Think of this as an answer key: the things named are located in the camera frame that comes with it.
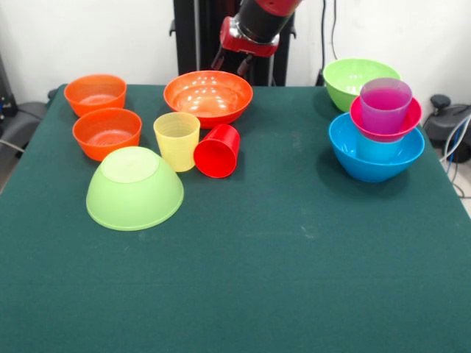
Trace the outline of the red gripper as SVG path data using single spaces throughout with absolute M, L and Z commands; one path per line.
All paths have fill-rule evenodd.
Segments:
M 259 43 L 247 37 L 238 27 L 236 17 L 227 16 L 222 22 L 220 30 L 219 50 L 213 59 L 210 67 L 214 71 L 219 71 L 224 63 L 226 50 L 248 54 L 237 69 L 239 76 L 245 76 L 252 64 L 253 55 L 257 57 L 271 57 L 278 49 L 280 35 L 277 34 L 268 43 Z

